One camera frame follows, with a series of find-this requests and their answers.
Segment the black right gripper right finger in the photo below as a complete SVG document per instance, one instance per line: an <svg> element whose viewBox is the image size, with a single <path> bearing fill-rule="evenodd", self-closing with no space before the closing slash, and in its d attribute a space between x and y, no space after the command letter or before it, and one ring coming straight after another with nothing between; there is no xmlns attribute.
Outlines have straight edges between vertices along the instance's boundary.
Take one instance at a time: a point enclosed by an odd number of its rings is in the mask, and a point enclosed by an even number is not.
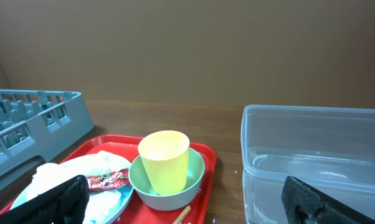
<svg viewBox="0 0 375 224"><path fill-rule="evenodd" d="M282 190L288 224L375 224L375 220L300 179L288 176Z"/></svg>

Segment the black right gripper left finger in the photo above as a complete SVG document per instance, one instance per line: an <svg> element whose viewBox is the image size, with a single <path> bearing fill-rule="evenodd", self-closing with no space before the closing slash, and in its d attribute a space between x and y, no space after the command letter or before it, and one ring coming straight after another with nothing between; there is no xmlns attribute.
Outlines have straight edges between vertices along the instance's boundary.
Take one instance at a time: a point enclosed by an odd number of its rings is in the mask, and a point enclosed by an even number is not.
<svg viewBox="0 0 375 224"><path fill-rule="evenodd" d="M77 175L3 213L0 224L81 224L89 196L87 178Z"/></svg>

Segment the red snack wrapper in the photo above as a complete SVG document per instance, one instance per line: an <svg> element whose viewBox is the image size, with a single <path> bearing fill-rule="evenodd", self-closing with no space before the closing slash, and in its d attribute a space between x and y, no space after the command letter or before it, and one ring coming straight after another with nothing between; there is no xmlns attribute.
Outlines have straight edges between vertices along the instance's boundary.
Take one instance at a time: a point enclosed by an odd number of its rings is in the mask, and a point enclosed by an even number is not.
<svg viewBox="0 0 375 224"><path fill-rule="evenodd" d="M128 168L102 175L86 176L86 179L90 192L116 190L126 185L130 185Z"/></svg>

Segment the yellow plastic cup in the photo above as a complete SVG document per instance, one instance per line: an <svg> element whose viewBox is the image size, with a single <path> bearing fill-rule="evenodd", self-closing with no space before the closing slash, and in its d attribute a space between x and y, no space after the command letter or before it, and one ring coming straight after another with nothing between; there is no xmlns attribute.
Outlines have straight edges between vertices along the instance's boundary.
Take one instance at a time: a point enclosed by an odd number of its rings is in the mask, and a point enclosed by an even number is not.
<svg viewBox="0 0 375 224"><path fill-rule="evenodd" d="M144 137L138 152L153 190L158 195L181 192L187 182L189 138L179 131L158 131Z"/></svg>

